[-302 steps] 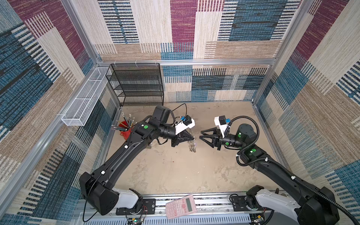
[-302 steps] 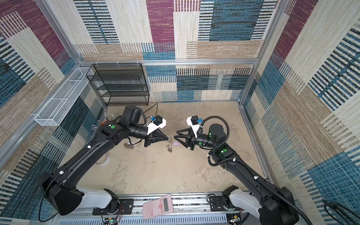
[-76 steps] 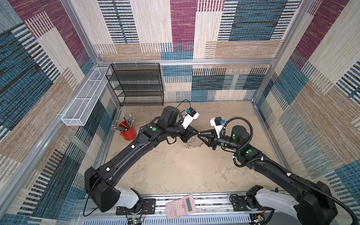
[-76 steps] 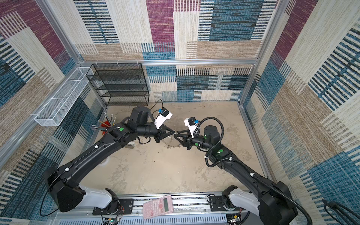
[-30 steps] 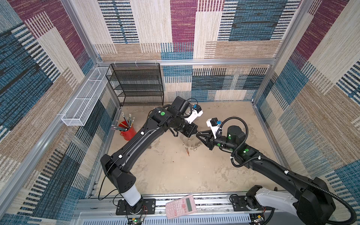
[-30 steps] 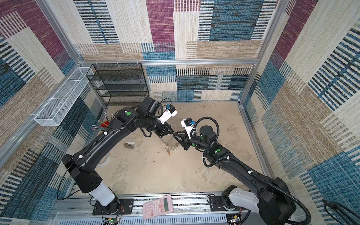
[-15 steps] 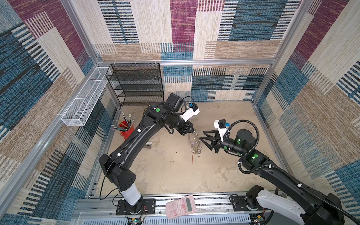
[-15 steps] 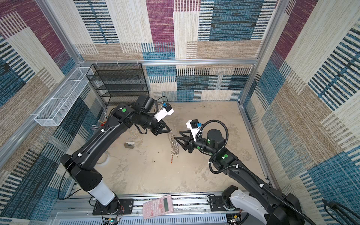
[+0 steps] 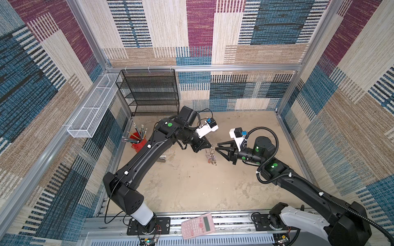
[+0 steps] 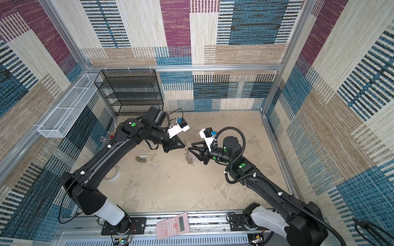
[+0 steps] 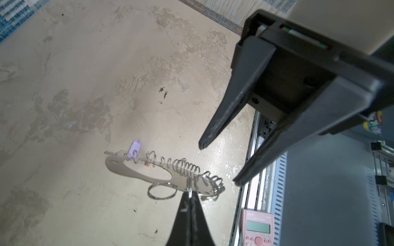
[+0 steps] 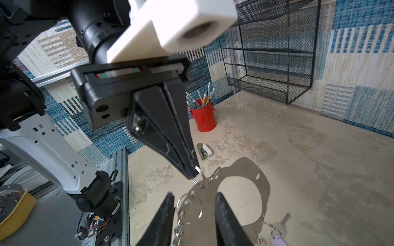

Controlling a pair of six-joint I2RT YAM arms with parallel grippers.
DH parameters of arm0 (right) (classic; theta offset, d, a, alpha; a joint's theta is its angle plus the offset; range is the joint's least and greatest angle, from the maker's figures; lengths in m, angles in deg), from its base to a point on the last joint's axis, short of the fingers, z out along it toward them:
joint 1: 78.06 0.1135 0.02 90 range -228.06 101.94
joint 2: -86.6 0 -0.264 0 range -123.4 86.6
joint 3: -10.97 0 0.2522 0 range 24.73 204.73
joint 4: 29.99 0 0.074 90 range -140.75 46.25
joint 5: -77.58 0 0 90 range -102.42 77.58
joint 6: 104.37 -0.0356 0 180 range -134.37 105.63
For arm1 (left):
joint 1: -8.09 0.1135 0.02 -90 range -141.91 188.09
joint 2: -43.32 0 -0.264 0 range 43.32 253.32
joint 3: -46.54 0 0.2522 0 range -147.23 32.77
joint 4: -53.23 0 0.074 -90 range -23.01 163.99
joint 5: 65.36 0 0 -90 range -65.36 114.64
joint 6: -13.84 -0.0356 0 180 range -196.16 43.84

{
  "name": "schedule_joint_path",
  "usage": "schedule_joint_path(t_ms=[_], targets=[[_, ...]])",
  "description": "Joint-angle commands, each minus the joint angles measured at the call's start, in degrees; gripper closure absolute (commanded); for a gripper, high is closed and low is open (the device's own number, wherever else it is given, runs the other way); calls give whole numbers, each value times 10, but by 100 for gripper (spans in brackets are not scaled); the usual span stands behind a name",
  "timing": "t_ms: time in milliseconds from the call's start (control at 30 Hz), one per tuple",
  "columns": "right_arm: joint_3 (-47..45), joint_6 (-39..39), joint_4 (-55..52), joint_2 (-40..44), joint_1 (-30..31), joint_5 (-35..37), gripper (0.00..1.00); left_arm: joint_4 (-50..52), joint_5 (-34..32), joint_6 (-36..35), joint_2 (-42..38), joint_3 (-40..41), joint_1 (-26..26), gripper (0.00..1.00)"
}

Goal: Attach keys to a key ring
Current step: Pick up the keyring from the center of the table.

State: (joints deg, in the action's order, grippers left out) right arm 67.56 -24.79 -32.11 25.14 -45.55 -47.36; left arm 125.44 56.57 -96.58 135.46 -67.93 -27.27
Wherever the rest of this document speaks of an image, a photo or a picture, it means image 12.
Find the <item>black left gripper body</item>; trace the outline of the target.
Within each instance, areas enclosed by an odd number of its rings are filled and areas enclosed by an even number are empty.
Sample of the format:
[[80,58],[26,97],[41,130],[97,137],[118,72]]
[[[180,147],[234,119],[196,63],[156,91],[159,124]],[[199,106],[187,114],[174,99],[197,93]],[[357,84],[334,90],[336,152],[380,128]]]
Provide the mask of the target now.
[[72,69],[78,97],[91,129],[126,116],[135,92],[172,79],[187,81],[191,61],[172,55]]

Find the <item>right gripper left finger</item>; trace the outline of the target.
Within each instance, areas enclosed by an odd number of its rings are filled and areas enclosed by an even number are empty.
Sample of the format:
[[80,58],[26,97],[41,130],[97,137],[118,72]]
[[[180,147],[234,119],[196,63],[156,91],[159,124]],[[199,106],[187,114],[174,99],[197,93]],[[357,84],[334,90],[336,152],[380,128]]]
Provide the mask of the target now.
[[174,195],[168,192],[137,246],[171,246]]

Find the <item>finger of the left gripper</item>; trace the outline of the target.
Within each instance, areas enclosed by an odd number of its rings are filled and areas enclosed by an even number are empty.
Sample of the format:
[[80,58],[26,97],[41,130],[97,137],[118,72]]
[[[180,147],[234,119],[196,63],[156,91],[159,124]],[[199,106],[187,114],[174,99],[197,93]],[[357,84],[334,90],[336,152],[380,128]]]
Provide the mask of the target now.
[[181,159],[172,145],[176,124],[163,88],[164,85],[146,88],[132,96],[126,127],[134,138],[160,154],[183,174],[179,167]]
[[181,159],[179,167],[186,178],[195,178],[198,175],[196,167],[199,163],[190,133],[185,91],[184,83],[180,79],[164,83],[163,92],[176,124],[173,133],[175,142],[172,145]]

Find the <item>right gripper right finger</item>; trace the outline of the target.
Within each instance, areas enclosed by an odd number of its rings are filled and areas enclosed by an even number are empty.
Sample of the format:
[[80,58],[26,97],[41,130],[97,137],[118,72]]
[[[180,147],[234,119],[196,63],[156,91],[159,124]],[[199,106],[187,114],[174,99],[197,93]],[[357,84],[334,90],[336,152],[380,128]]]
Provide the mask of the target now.
[[252,246],[224,195],[215,197],[215,228],[218,246]]

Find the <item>key with purple tag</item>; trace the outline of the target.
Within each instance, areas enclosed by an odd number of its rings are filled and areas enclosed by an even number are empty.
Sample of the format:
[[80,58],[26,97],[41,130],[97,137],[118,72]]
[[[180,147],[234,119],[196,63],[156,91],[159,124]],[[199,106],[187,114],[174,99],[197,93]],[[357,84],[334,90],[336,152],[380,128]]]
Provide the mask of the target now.
[[289,244],[284,240],[287,235],[286,223],[291,218],[290,213],[286,213],[281,222],[268,223],[271,227],[271,245],[272,246],[289,246]]

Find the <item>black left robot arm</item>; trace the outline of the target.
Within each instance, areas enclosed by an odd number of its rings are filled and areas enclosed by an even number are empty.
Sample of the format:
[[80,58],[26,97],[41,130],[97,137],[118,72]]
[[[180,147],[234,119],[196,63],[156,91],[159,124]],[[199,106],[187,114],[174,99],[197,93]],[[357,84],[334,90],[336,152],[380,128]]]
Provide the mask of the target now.
[[187,179],[199,163],[191,139],[185,56],[109,63],[107,52],[130,27],[128,1],[1,1],[1,144],[60,185],[83,213],[103,220],[77,228],[78,239],[111,236],[123,197],[116,172],[98,170],[74,151],[47,113],[43,92],[13,62],[42,32],[70,21],[89,65],[71,76],[90,126],[124,118],[131,135],[165,157]]

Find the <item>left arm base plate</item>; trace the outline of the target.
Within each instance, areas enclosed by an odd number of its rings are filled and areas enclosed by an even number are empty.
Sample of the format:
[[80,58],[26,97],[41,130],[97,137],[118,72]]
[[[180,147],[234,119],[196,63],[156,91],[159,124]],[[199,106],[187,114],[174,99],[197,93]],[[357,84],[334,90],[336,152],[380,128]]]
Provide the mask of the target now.
[[123,183],[116,182],[110,188],[118,203],[114,213],[106,218],[99,218],[95,213],[84,212],[77,226],[75,239],[82,242],[83,246],[109,246],[118,242],[122,236],[122,201]]

